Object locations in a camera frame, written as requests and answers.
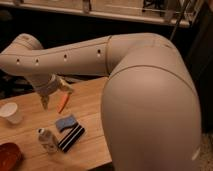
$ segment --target wooden table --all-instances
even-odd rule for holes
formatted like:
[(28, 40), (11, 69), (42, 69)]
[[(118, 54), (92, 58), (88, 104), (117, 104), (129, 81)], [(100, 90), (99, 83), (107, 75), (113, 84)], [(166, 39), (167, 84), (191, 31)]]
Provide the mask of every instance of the wooden table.
[[(12, 125), (0, 118), (0, 144), (14, 142), (24, 155), (18, 170), (80, 171), (111, 161), (100, 118), (100, 98), (106, 80), (107, 78), (100, 78), (73, 84), (74, 93), (61, 114), (57, 113), (62, 96), (59, 91), (50, 96), (48, 110), (42, 108), (36, 93), (0, 101), (0, 106), (7, 102), (16, 102), (19, 112), (24, 116), (18, 125)], [(55, 122), (70, 114), (85, 127), (86, 132), (68, 153), (58, 151), (54, 155), (48, 155), (38, 142), (38, 128), (50, 129), (61, 140), (69, 130), (59, 133)]]

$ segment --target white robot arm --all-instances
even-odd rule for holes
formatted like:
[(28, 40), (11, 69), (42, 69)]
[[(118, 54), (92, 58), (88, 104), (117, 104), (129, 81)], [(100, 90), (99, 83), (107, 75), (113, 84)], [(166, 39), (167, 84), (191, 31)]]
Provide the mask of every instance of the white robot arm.
[(41, 96), (56, 74), (109, 75), (101, 115), (117, 171), (195, 171), (201, 119), (198, 96), (174, 45), (143, 33), (43, 49), (21, 34), (0, 55), (0, 68), (24, 76)]

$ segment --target orange carrot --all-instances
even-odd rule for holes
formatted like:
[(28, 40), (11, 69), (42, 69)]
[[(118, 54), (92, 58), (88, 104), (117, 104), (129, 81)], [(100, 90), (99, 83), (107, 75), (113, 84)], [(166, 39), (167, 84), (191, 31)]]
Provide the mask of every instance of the orange carrot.
[(64, 107), (66, 106), (68, 100), (69, 100), (69, 97), (70, 97), (70, 93), (69, 92), (66, 92), (62, 98), (61, 98), (61, 101), (59, 103), (59, 106), (58, 106), (58, 113), (61, 113), (64, 109)]

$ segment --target paper cup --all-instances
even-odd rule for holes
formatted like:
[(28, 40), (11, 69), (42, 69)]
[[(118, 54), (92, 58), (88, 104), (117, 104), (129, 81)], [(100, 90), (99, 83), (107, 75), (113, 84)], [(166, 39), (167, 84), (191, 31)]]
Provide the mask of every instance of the paper cup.
[(18, 105), (14, 102), (6, 103), (0, 108), (0, 116), (7, 119), (12, 124), (18, 124), (23, 117), (18, 111)]

